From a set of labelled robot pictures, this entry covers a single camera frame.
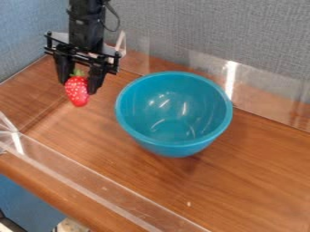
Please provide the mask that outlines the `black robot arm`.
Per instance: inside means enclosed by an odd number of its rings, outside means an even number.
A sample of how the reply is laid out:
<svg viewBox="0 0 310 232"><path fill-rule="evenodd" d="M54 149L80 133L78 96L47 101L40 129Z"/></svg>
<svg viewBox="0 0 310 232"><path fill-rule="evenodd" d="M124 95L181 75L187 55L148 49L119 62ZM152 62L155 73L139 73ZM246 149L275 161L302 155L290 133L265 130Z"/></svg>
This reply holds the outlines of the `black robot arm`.
<svg viewBox="0 0 310 232"><path fill-rule="evenodd" d="M46 53L55 59L58 81L68 82L76 63L88 66L86 83L90 94L98 92L106 75L118 73L120 59L126 56L126 50L104 42L104 32L115 32L119 27L110 29L106 26L107 11L120 19L110 0L70 0L70 31L46 32Z"/></svg>

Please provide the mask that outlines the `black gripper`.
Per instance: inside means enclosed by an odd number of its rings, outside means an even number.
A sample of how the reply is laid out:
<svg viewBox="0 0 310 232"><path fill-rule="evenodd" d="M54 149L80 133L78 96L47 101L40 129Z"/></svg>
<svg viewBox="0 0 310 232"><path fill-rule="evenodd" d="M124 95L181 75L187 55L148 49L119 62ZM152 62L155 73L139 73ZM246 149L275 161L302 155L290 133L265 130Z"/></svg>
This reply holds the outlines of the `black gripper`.
<svg viewBox="0 0 310 232"><path fill-rule="evenodd" d="M58 70L58 80L62 84L70 79L75 64L90 67L87 77L87 92L90 95L98 92L102 87L107 72L115 74L119 71L120 55L107 55L104 53L104 44L99 44L98 52L88 52L86 49L70 44L70 35L67 33L48 31L46 33L46 53L54 56Z"/></svg>

